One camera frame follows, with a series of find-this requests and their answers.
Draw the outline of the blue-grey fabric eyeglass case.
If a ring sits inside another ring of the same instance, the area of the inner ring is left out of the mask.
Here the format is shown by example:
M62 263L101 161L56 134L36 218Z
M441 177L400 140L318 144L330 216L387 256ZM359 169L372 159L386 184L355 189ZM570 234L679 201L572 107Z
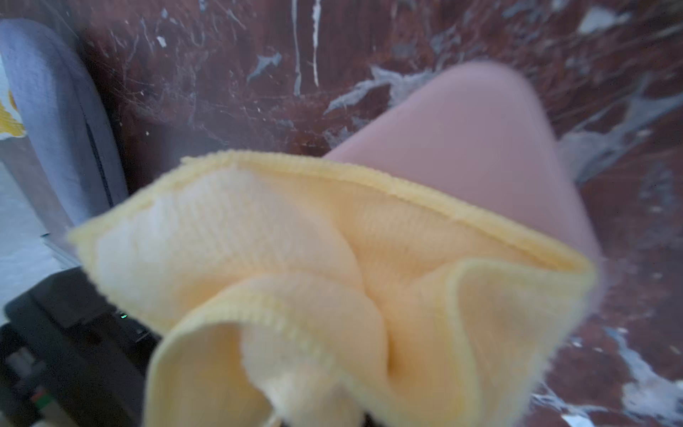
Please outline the blue-grey fabric eyeglass case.
M1 57L37 158L78 226L128 197L110 120L85 64L53 30L1 22Z

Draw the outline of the yellow microfiber cloth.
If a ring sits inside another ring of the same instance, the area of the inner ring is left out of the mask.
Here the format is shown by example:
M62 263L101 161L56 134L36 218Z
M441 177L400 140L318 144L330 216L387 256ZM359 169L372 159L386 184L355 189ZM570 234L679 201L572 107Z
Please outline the yellow microfiber cloth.
M186 158L69 239L161 336L146 426L512 426L598 278L437 190L265 152Z

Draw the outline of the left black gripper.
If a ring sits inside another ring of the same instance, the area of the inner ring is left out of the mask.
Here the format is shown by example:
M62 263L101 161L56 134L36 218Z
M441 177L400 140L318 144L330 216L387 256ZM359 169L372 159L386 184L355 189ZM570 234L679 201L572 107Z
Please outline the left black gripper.
M112 305L80 268L52 274L4 307L44 363L40 382L79 426L139 426L158 338Z

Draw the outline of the pink eyeglass case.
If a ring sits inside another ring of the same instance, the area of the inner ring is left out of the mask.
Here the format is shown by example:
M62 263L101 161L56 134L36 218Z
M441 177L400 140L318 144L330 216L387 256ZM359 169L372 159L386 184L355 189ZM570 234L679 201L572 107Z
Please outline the pink eyeglass case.
M450 69L328 153L446 193L602 261L530 83L494 62Z

